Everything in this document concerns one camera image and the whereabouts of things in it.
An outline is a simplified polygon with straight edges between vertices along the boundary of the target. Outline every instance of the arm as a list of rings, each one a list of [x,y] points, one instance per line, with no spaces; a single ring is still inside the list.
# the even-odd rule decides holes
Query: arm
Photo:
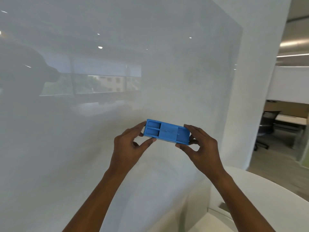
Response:
[[[150,138],[140,146],[134,142],[134,138],[143,136],[141,130],[145,124],[146,121],[115,137],[114,152],[108,170],[63,232],[100,231],[108,207],[118,187],[144,151],[156,140]]]
[[[195,166],[211,180],[229,208],[238,231],[274,232],[271,225],[224,170],[217,141],[201,128],[192,125],[185,127],[191,132],[189,144],[198,144],[200,148],[196,152],[183,144],[176,144],[176,147],[183,150]]]

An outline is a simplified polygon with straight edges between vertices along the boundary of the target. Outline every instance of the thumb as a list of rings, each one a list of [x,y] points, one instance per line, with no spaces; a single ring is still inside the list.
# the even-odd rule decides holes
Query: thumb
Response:
[[[141,153],[144,153],[145,150],[147,150],[148,147],[150,147],[151,144],[153,144],[156,141],[155,138],[149,138],[148,140],[144,141],[140,146],[139,149],[141,150]]]
[[[194,150],[192,150],[191,147],[189,147],[187,145],[184,145],[184,144],[179,144],[179,143],[177,143],[175,145],[175,147],[178,147],[180,150],[182,150],[184,153],[186,153],[189,156],[190,160],[191,160],[191,158],[192,158],[192,156],[194,154]]]

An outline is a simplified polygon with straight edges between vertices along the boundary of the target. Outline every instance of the wooden floor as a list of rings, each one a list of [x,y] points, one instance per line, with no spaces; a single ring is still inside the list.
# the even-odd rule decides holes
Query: wooden floor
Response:
[[[259,147],[253,152],[249,172],[264,177],[292,191],[309,202],[309,169],[302,167],[296,159],[296,151],[289,146],[295,134],[276,130],[259,141],[269,145],[269,149]]]

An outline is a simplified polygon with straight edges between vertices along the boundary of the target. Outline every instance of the blue organizer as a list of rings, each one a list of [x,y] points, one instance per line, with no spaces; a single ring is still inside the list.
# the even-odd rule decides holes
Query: blue organizer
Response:
[[[190,131],[182,126],[148,119],[144,136],[189,145]]]

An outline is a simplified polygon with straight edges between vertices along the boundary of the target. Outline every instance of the desk top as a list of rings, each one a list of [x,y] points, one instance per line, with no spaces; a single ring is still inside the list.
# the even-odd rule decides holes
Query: desk top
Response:
[[[307,119],[295,116],[278,115],[276,120],[284,121],[292,124],[307,125]]]

